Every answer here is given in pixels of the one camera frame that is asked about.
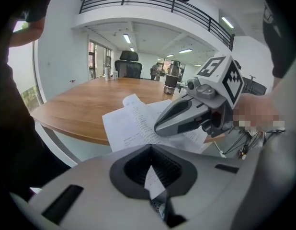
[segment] blurred hand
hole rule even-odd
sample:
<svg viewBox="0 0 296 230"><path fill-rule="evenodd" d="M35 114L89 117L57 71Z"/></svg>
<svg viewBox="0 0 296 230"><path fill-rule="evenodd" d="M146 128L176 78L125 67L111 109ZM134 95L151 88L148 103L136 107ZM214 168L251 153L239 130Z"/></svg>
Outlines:
<svg viewBox="0 0 296 230"><path fill-rule="evenodd" d="M252 127L273 126L273 121L279 120L279 114L274 109L271 95L256 96L244 93L233 110L234 121L250 121Z"/></svg>

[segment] balcony railing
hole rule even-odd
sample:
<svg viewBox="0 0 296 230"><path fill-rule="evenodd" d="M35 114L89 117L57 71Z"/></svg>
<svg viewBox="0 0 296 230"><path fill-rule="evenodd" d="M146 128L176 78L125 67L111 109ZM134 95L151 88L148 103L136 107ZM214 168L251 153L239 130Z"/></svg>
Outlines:
<svg viewBox="0 0 296 230"><path fill-rule="evenodd" d="M123 5L145 5L179 14L208 30L222 41L230 50L233 48L234 34L227 32L216 20L195 6L182 0L81 0L79 13L90 10Z"/></svg>

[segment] black office chair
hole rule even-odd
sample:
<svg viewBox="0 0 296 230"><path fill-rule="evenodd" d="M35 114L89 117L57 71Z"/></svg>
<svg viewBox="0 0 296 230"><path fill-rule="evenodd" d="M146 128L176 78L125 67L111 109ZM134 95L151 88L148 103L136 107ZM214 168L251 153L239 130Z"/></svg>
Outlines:
<svg viewBox="0 0 296 230"><path fill-rule="evenodd" d="M132 51L123 51L120 60L115 61L115 69L120 78L139 79L142 72L142 64L138 61L138 54Z"/></svg>

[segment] wooden table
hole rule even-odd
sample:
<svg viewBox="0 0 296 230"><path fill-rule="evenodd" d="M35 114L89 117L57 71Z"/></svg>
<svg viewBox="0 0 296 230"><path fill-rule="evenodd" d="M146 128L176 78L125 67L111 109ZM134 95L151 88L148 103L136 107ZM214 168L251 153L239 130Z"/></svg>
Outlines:
<svg viewBox="0 0 296 230"><path fill-rule="evenodd" d="M176 99L178 91L173 96L166 95L164 83L158 81L119 78L118 81L105 81L104 78L80 84L46 102L35 109L31 115L43 126L93 143L109 145L102 116L123 108L123 99L136 94L146 103ZM208 137L205 143L216 141Z"/></svg>

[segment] paper sheet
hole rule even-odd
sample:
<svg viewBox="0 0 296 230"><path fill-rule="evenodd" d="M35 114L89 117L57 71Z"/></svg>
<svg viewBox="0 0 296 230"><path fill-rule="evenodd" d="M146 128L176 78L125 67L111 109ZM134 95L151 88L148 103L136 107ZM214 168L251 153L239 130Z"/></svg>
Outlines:
<svg viewBox="0 0 296 230"><path fill-rule="evenodd" d="M165 191L165 187L159 180L152 166L150 166L148 170L144 187L149 190L150 199L156 198L158 195Z"/></svg>
<svg viewBox="0 0 296 230"><path fill-rule="evenodd" d="M157 118L170 103L171 100L166 100L145 105L133 94L123 100L125 108L104 115L103 124L112 151L150 143L201 153L207 136L201 128L170 138L160 137L154 132ZM165 190L152 167L146 175L145 188L149 190L151 199Z"/></svg>

